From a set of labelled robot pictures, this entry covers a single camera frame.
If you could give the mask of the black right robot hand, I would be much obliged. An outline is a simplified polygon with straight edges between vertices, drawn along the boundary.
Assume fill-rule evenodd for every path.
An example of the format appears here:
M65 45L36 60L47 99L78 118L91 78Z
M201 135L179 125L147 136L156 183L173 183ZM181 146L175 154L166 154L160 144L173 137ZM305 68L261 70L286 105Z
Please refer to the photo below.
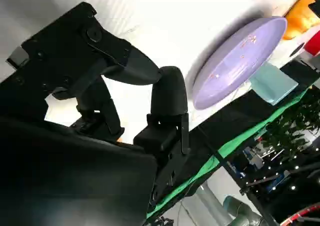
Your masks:
M81 2L7 59L0 84L0 223L141 226L190 153L184 77L105 30ZM133 144L104 78L152 85Z

